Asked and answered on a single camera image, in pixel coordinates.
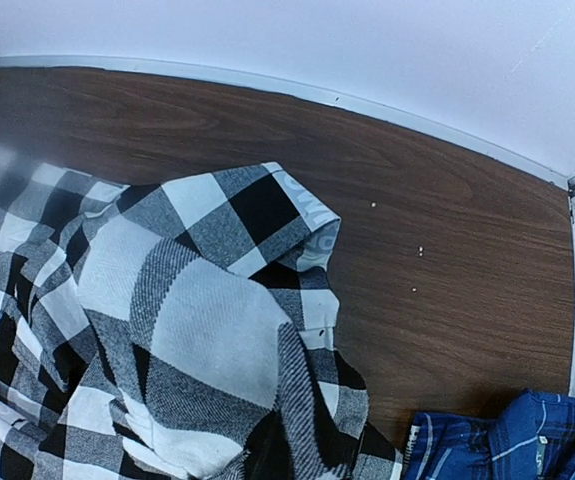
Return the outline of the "black white checkered shirt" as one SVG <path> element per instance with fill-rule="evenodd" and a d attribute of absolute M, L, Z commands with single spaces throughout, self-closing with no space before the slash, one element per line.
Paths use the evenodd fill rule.
<path fill-rule="evenodd" d="M 0 148 L 0 479 L 397 479 L 280 165 L 121 185 Z"/>

